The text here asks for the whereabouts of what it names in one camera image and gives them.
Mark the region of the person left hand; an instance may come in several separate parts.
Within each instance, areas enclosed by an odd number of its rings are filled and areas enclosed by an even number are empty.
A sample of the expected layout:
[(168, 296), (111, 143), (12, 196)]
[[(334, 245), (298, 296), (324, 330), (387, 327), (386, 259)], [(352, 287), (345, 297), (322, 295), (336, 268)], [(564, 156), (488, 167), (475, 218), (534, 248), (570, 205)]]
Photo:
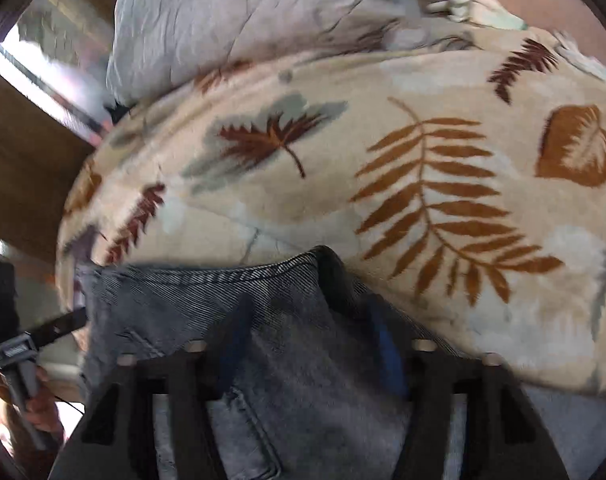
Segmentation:
[[(62, 426), (58, 408), (53, 393), (48, 388), (48, 375), (43, 367), (36, 368), (38, 378), (38, 394), (26, 401), (26, 420), (35, 429), (51, 434), (57, 441), (64, 440), (64, 426)], [(4, 384), (0, 374), (0, 398), (7, 404), (12, 403), (8, 387)]]

